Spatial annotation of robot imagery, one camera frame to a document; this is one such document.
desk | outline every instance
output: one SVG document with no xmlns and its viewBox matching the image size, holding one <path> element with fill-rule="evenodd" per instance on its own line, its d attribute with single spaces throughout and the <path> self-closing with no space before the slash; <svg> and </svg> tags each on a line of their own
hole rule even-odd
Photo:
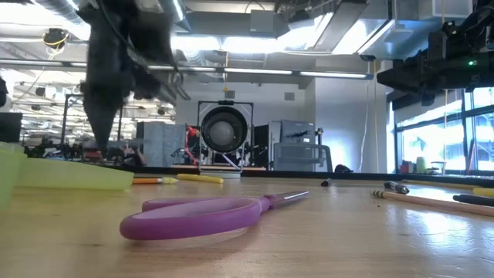
<svg viewBox="0 0 494 278">
<path fill-rule="evenodd" d="M 18 188 L 0 215 L 0 277 L 494 276 L 492 218 L 371 198 L 378 184 L 319 184 L 243 178 L 223 186 L 138 185 L 128 192 Z M 196 239 L 195 247 L 173 249 L 191 242 L 131 242 L 118 231 L 124 216 L 152 198 L 295 190 L 310 190 L 310 197 L 268 211 L 258 225 L 226 241 Z M 435 198 L 458 192 L 411 190 Z"/>
</svg>

workbench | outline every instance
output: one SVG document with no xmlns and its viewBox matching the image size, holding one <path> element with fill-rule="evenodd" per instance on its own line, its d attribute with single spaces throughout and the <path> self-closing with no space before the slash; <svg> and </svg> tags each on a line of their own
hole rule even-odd
<svg viewBox="0 0 494 278">
<path fill-rule="evenodd" d="M 375 199 L 375 181 L 242 178 L 180 181 L 125 192 L 14 191 L 0 212 L 1 278 L 68 277 L 494 277 L 494 221 Z M 411 186 L 450 199 L 458 189 Z M 153 198 L 260 196 L 310 191 L 247 229 L 171 241 L 131 242 L 120 221 Z"/>
</svg>

green plastic container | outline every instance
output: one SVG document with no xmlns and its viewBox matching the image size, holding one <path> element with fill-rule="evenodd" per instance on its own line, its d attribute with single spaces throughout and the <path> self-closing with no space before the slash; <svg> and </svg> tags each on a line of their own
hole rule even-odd
<svg viewBox="0 0 494 278">
<path fill-rule="evenodd" d="M 124 190 L 132 185 L 134 173 L 71 161 L 26 158 L 17 186 L 30 188 L 74 188 Z"/>
<path fill-rule="evenodd" d="M 0 209 L 6 209 L 26 155 L 20 146 L 0 142 Z"/>
</svg>

ceiling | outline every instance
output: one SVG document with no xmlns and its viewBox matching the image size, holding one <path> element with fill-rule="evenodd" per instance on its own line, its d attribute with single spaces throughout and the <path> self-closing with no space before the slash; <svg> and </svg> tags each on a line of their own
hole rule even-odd
<svg viewBox="0 0 494 278">
<path fill-rule="evenodd" d="M 456 4 L 467 2 L 468 0 L 455 0 Z M 357 14 L 342 14 L 343 5 L 347 3 L 358 3 L 361 11 Z M 244 69 L 270 69 L 270 70 L 312 70 L 312 71 L 336 71 L 344 73 L 372 73 L 368 63 L 362 61 L 357 50 L 366 46 L 366 43 L 373 41 L 362 53 L 365 55 L 375 55 L 378 59 L 403 59 L 413 55 L 420 48 L 425 48 L 427 35 L 430 31 L 438 29 L 441 25 L 440 17 L 437 14 L 424 15 L 429 7 L 424 6 L 420 0 L 398 1 L 398 15 L 401 23 L 406 29 L 413 31 L 413 35 L 406 42 L 389 44 L 384 42 L 384 38 L 392 32 L 392 29 L 385 29 L 395 14 L 390 10 L 391 0 L 319 0 L 319 1 L 297 1 L 281 2 L 277 7 L 275 15 L 275 25 L 272 32 L 268 32 L 267 38 L 262 41 L 252 41 L 250 43 L 240 43 L 235 47 L 242 47 L 242 51 L 231 51 L 228 53 L 228 60 L 225 56 L 218 55 L 212 49 L 204 49 L 205 45 L 193 49 L 200 52 L 204 57 L 199 66 L 226 66 Z M 273 11 L 274 2 L 247 2 L 247 1 L 225 1 L 225 0 L 184 0 L 183 6 L 187 11 L 186 19 L 192 28 L 192 34 L 184 34 L 184 30 L 175 28 L 178 37 L 200 36 L 202 38 L 213 38 L 225 48 L 229 37 L 244 36 L 250 34 L 251 37 L 260 36 L 257 32 L 252 32 L 253 16 L 260 16 L 260 20 L 266 16 L 272 16 L 272 12 L 262 14 L 260 10 Z M 304 8 L 310 16 L 312 25 L 293 27 L 292 31 L 287 28 L 289 19 L 297 10 Z M 48 28 L 58 27 L 72 31 L 65 18 L 48 12 L 41 5 L 18 5 L 12 3 L 2 3 L 0 0 L 0 59 L 38 59 L 48 60 L 52 49 L 42 42 L 42 34 Z M 339 30 L 341 34 L 338 43 L 328 30 Z M 85 62 L 87 44 L 77 36 L 70 36 L 63 51 L 53 59 L 56 61 Z M 260 45 L 260 43 L 276 43 L 275 49 L 270 49 L 270 45 Z M 314 43 L 313 49 L 308 45 Z M 325 47 L 333 47 L 333 53 Z M 190 63 L 190 49 L 178 48 L 177 59 L 179 63 Z M 348 51 L 353 55 L 335 55 L 335 53 L 345 53 Z M 78 92 L 76 86 L 85 79 L 85 74 L 80 70 L 70 68 L 63 70 L 46 69 L 33 66 L 10 66 L 0 72 L 3 77 L 8 76 L 14 80 L 15 84 L 12 99 L 14 100 L 14 111 L 25 113 L 25 127 L 33 130 L 33 133 L 45 128 L 46 120 L 51 120 L 50 130 L 54 134 L 59 134 L 61 129 L 61 116 L 63 114 L 63 103 L 65 93 Z M 283 83 L 297 84 L 299 89 L 305 89 L 312 81 L 308 76 L 277 76 L 251 73 L 230 73 L 228 82 L 230 83 Z M 191 73 L 185 76 L 186 84 L 191 87 L 199 83 L 222 83 L 221 74 Z M 49 86 L 47 91 L 55 91 L 52 96 L 39 97 L 34 94 L 36 87 Z M 130 98 L 129 108 L 123 113 L 123 135 L 132 137 L 135 134 L 135 120 L 148 117 L 158 117 L 158 120 L 172 123 L 174 120 L 173 107 L 167 107 L 164 116 L 157 115 L 159 106 L 167 106 L 159 100 L 151 102 L 133 100 Z M 40 110 L 34 111 L 32 105 L 40 106 Z M 80 103 L 75 103 L 69 109 L 68 135 L 80 136 L 91 135 L 89 124 L 85 121 L 85 113 Z M 116 128 L 112 133 L 116 139 Z"/>
</svg>

purple scissors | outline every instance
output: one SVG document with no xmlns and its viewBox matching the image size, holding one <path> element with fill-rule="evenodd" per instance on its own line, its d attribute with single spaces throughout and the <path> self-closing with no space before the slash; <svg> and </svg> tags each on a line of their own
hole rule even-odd
<svg viewBox="0 0 494 278">
<path fill-rule="evenodd" d="M 261 213 L 309 192 L 261 198 L 166 198 L 145 202 L 142 212 L 126 217 L 120 233 L 127 239 L 157 240 L 206 236 L 254 225 Z"/>
</svg>

